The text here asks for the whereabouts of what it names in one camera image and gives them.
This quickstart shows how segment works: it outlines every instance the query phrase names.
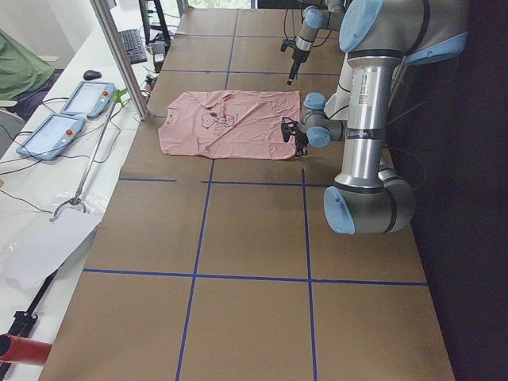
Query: metal pole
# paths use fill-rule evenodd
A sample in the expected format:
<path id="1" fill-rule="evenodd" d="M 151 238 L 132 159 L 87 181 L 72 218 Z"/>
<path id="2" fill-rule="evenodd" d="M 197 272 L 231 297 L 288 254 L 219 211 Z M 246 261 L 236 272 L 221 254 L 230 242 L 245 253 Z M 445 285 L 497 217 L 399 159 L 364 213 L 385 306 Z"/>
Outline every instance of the metal pole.
<path id="1" fill-rule="evenodd" d="M 127 53 L 125 52 L 120 35 L 117 31 L 117 26 L 114 23 L 107 3 L 105 0 L 90 0 L 90 3 L 94 8 L 98 23 L 100 24 L 102 31 L 104 32 L 104 36 L 106 37 L 106 41 L 110 46 L 111 53 L 113 53 L 113 58 L 120 70 L 121 77 L 124 80 L 130 98 L 133 100 L 137 113 L 143 121 L 148 116 L 148 107 L 146 106 L 146 101 L 139 89 L 136 76 L 131 68 L 129 58 L 127 57 Z"/>
<path id="2" fill-rule="evenodd" d="M 185 9 L 189 6 L 189 2 L 187 0 L 176 0 L 176 5 L 178 6 L 178 13 L 182 17 Z"/>

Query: blue tape line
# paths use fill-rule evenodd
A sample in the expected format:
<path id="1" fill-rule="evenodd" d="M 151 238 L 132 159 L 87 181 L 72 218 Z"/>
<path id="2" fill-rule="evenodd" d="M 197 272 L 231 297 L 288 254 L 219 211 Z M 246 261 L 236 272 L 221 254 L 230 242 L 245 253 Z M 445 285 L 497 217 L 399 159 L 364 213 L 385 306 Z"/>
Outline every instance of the blue tape line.
<path id="1" fill-rule="evenodd" d="M 410 286 L 427 287 L 427 282 L 392 282 L 383 280 L 353 280 L 353 279 L 312 279 L 312 283 L 340 283 L 363 284 L 367 286 Z"/>
<path id="2" fill-rule="evenodd" d="M 179 358 L 178 358 L 178 367 L 176 369 L 175 381 L 180 380 L 180 374 L 182 372 L 183 353 L 185 352 L 187 331 L 189 329 L 189 320 L 191 319 L 190 315 L 191 315 L 191 308 L 192 308 L 192 300 L 194 299 L 194 288 L 195 288 L 195 284 L 196 284 L 196 275 L 198 274 L 199 257 L 201 256 L 201 246 L 202 246 L 202 242 L 203 242 L 203 235 L 205 232 L 206 213 L 208 211 L 208 204 L 210 201 L 210 191 L 212 188 L 212 178 L 214 177 L 214 168 L 215 168 L 215 159 L 212 160 L 212 165 L 210 166 L 210 178 L 209 178 L 208 189 L 206 190 L 205 207 L 203 210 L 201 230 L 199 232 L 198 249 L 196 250 L 196 261 L 194 262 L 194 272 L 193 272 L 193 277 L 192 277 L 192 283 L 190 285 L 191 289 L 190 289 L 190 293 L 189 293 L 189 302 L 187 303 L 187 314 L 185 317 L 185 325 L 183 327 L 182 343 L 180 345 L 180 354 L 179 354 Z"/>
<path id="3" fill-rule="evenodd" d="M 285 71 L 223 71 L 223 70 L 183 70 L 183 69 L 163 69 L 168 73 L 218 73 L 218 74 L 259 74 L 259 75 L 287 75 Z M 337 73 L 302 73 L 301 75 L 322 75 L 327 77 L 340 77 Z"/>
<path id="4" fill-rule="evenodd" d="M 312 290 L 312 264 L 310 258 L 309 214 L 307 209 L 305 170 L 303 168 L 302 168 L 302 193 L 303 193 L 303 215 L 305 222 L 305 245 L 307 253 L 307 278 L 309 280 L 309 317 L 310 317 L 310 340 L 312 345 L 312 368 L 314 372 L 314 381 L 318 381 L 318 355 L 316 353 L 316 330 L 314 324 L 314 297 Z"/>
<path id="5" fill-rule="evenodd" d="M 181 37 L 240 37 L 240 38 L 276 38 L 276 39 L 282 39 L 284 38 L 284 36 L 251 36 L 251 35 L 244 35 L 244 34 L 238 34 L 238 35 L 235 35 L 235 36 L 231 36 L 229 34 L 183 34 L 183 33 L 176 33 L 175 34 L 175 37 L 178 37 L 178 36 L 181 36 Z M 325 40 L 326 37 L 319 37 L 317 36 L 316 37 L 316 40 Z M 332 39 L 332 40 L 338 40 L 339 37 L 329 37 L 328 38 L 329 40 Z"/>
<path id="6" fill-rule="evenodd" d="M 304 278 L 284 278 L 284 277 L 271 277 L 271 276 L 249 276 L 249 275 L 215 275 L 215 274 L 197 274 L 197 278 L 204 279 L 231 279 L 231 280 L 261 280 L 269 282 L 295 282 L 306 283 L 307 279 Z"/>
<path id="7" fill-rule="evenodd" d="M 133 177 L 120 177 L 118 181 L 147 181 L 155 183 L 176 183 L 176 180 L 172 179 L 136 179 Z"/>
<path id="8" fill-rule="evenodd" d="M 208 183 L 206 180 L 202 180 L 201 183 Z M 255 182 L 244 182 L 244 181 L 212 181 L 212 184 L 217 185 L 266 185 L 270 187 L 301 187 L 302 184 L 298 183 L 255 183 Z"/>
<path id="9" fill-rule="evenodd" d="M 204 279 L 232 279 L 232 280 L 264 280 L 270 282 L 296 282 L 296 283 L 339 283 L 339 284 L 362 284 L 366 286 L 413 286 L 427 287 L 425 282 L 395 282 L 382 280 L 354 280 L 354 279 L 305 279 L 305 278 L 285 278 L 271 276 L 251 276 L 251 275 L 219 275 L 219 274 L 191 274 L 185 272 L 163 272 L 163 271 L 131 271 L 131 270 L 109 270 L 103 268 L 85 267 L 83 272 L 93 272 L 97 274 L 120 274 L 120 275 L 146 275 L 146 276 L 167 276 L 179 278 L 204 278 Z"/>
<path id="10" fill-rule="evenodd" d="M 120 275 L 148 275 L 148 276 L 168 276 L 190 278 L 192 274 L 182 272 L 163 272 L 163 271 L 129 271 L 129 270 L 106 270 L 102 268 L 84 268 L 83 272 L 93 272 L 96 274 L 120 274 Z"/>
<path id="11" fill-rule="evenodd" d="M 228 73 L 225 75 L 225 85 L 224 85 L 225 90 L 227 90 L 227 88 L 228 88 L 229 73 L 231 70 L 231 63 L 233 62 L 233 50 L 235 48 L 235 40 L 237 38 L 238 14 L 240 14 L 240 10 L 237 10 L 237 18 L 235 20 L 235 29 L 233 31 L 233 41 L 231 42 L 231 52 L 229 53 Z"/>

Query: reacher grabber tool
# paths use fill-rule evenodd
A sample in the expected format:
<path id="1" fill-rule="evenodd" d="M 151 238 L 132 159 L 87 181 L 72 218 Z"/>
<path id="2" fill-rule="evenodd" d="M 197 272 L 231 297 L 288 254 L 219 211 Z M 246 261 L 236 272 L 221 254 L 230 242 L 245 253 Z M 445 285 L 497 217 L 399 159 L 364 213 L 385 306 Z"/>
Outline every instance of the reacher grabber tool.
<path id="1" fill-rule="evenodd" d="M 106 116 L 106 121 L 104 122 L 104 124 L 101 127 L 101 132 L 99 133 L 97 142 L 95 143 L 94 151 L 90 155 L 90 159 L 88 160 L 87 167 L 85 168 L 83 177 L 81 178 L 81 181 L 79 182 L 78 189 L 77 189 L 74 197 L 70 198 L 67 201 L 62 202 L 60 205 L 58 205 L 58 207 L 55 210 L 55 213 L 53 213 L 53 217 L 49 218 L 50 222 L 54 222 L 58 218 L 59 212 L 67 204 L 72 205 L 72 206 L 81 205 L 83 207 L 83 213 L 87 212 L 87 206 L 85 205 L 83 200 L 80 198 L 80 196 L 81 196 L 81 193 L 83 192 L 83 187 L 85 185 L 85 182 L 87 181 L 87 177 L 88 177 L 88 174 L 90 173 L 92 164 L 94 163 L 98 148 L 101 145 L 102 138 L 104 137 L 104 133 L 106 132 L 106 128 L 107 128 L 108 124 L 110 123 L 111 116 L 113 115 L 114 107 L 117 105 L 117 99 L 120 98 L 119 96 L 117 96 L 117 93 L 118 93 L 118 90 L 115 91 L 113 101 L 111 102 L 110 109 L 108 110 L 108 114 Z"/>

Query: white table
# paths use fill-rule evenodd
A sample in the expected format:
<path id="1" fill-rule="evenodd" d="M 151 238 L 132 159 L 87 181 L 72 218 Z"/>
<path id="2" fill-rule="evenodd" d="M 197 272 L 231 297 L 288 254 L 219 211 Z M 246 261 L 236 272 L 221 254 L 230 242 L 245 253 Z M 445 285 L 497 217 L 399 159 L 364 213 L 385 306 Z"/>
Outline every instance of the white table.
<path id="1" fill-rule="evenodd" d="M 120 7 L 112 10 L 118 30 L 139 28 L 141 19 L 135 6 Z M 133 70 L 139 84 L 143 83 L 148 70 L 153 70 L 151 56 L 148 62 L 133 65 Z M 83 72 L 94 69 L 102 73 L 101 80 L 113 82 L 117 88 L 125 88 L 117 65 L 107 46 L 102 30 L 97 27 L 87 38 L 81 49 L 76 53 L 57 83 L 49 92 L 46 99 L 68 97 L 75 89 Z M 62 102 L 52 102 L 48 106 L 59 111 Z M 33 131 L 51 111 L 45 106 L 39 106 L 36 113 L 24 127 L 25 131 Z M 97 121 L 87 122 L 83 132 L 90 131 L 104 121 L 104 115 Z M 132 102 L 112 120 L 121 129 L 109 159 L 104 164 L 93 164 L 87 182 L 83 189 L 82 199 L 89 205 L 90 201 L 98 201 L 101 207 L 96 208 L 95 214 L 102 215 L 118 179 L 121 165 L 124 163 L 130 145 L 137 131 L 139 117 Z M 90 155 L 95 145 L 99 129 L 86 137 L 77 139 L 65 152 L 66 156 Z M 102 160 L 110 150 L 117 135 L 113 125 L 106 130 L 96 160 Z M 17 141 L 22 142 L 27 135 L 21 135 Z M 15 152 L 17 144 L 12 144 L 2 162 L 17 159 Z M 54 162 L 41 162 L 29 169 L 9 175 L 0 175 L 5 181 L 2 190 L 19 198 L 24 198 L 45 210 L 54 210 L 56 205 L 74 196 L 83 171 L 87 165 L 86 157 L 67 159 L 60 157 Z M 0 173 L 16 170 L 34 163 L 33 159 L 19 160 L 8 164 L 0 164 Z M 7 283 L 2 275 L 5 258 L 12 255 L 11 244 L 19 244 L 29 237 L 32 227 L 41 221 L 46 221 L 49 214 L 37 212 L 27 204 L 8 198 L 0 194 L 0 333 L 6 333 L 13 323 L 13 315 L 17 310 L 26 310 L 38 291 L 38 288 L 23 291 L 16 285 Z M 93 237 L 90 236 L 76 249 L 58 271 L 52 285 L 46 292 L 36 314 L 36 323 L 31 338 L 52 343 L 64 318 L 65 311 L 79 274 L 83 268 Z M 7 373 L 6 379 L 12 381 L 30 381 L 39 378 L 42 367 L 15 364 Z"/>

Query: brown cardboard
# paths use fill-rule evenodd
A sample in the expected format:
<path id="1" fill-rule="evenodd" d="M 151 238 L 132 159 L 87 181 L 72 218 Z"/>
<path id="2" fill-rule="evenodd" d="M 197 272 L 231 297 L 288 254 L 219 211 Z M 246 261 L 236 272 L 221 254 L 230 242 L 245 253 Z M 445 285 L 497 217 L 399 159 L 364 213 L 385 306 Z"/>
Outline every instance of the brown cardboard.
<path id="1" fill-rule="evenodd" d="M 119 181 L 86 267 L 192 273 L 206 190 L 198 180 Z"/>
<path id="2" fill-rule="evenodd" d="M 229 90 L 253 90 L 253 91 L 300 91 L 301 101 L 310 92 L 319 91 L 329 98 L 337 90 L 338 75 L 299 75 L 291 86 L 287 85 L 287 73 L 231 73 L 229 74 Z"/>
<path id="3" fill-rule="evenodd" d="M 324 45 L 310 51 L 307 62 L 300 66 L 299 73 L 339 75 L 344 62 L 344 53 L 339 50 L 337 40 L 328 39 Z"/>
<path id="4" fill-rule="evenodd" d="M 157 129 L 165 118 L 150 116 L 140 123 L 121 178 L 202 180 L 208 179 L 211 160 L 203 157 L 168 156 L 162 153 Z"/>
<path id="5" fill-rule="evenodd" d="M 283 11 L 191 12 L 181 30 L 236 36 L 176 36 L 40 379 L 453 379 L 410 227 L 350 237 L 326 223 L 343 143 L 284 161 L 160 151 L 181 92 L 328 97 L 344 57 L 327 41 L 288 87 L 280 38 L 239 37 L 275 33 Z"/>
<path id="6" fill-rule="evenodd" d="M 427 287 L 314 284 L 321 381 L 454 380 Z"/>
<path id="7" fill-rule="evenodd" d="M 181 73 L 161 71 L 148 103 L 156 116 L 167 116 L 167 106 L 184 91 L 224 90 L 226 73 Z"/>
<path id="8" fill-rule="evenodd" d="M 313 379 L 305 283 L 198 279 L 181 380 Z"/>
<path id="9" fill-rule="evenodd" d="M 237 36 L 284 37 L 285 10 L 240 10 L 238 14 Z M 286 17 L 286 33 L 293 36 L 291 12 Z"/>
<path id="10" fill-rule="evenodd" d="M 303 169 L 306 183 L 331 185 L 341 169 L 343 147 L 342 142 L 332 142 L 322 149 L 308 146 L 307 156 L 290 160 L 217 160 L 214 180 L 302 184 Z"/>
<path id="11" fill-rule="evenodd" d="M 306 278 L 302 211 L 300 187 L 214 185 L 199 271 Z"/>
<path id="12" fill-rule="evenodd" d="M 189 8 L 182 15 L 178 35 L 232 36 L 237 10 L 204 10 Z"/>
<path id="13" fill-rule="evenodd" d="M 174 379 L 190 284 L 83 273 L 39 380 Z"/>
<path id="14" fill-rule="evenodd" d="M 232 43 L 232 37 L 178 36 L 171 42 L 162 68 L 181 71 L 227 71 Z"/>
<path id="15" fill-rule="evenodd" d="M 325 187 L 308 187 L 306 193 L 314 278 L 425 282 L 410 227 L 389 234 L 336 234 L 323 209 Z"/>
<path id="16" fill-rule="evenodd" d="M 237 37 L 231 71 L 286 73 L 291 69 L 291 53 L 280 51 L 281 41 L 266 37 Z"/>

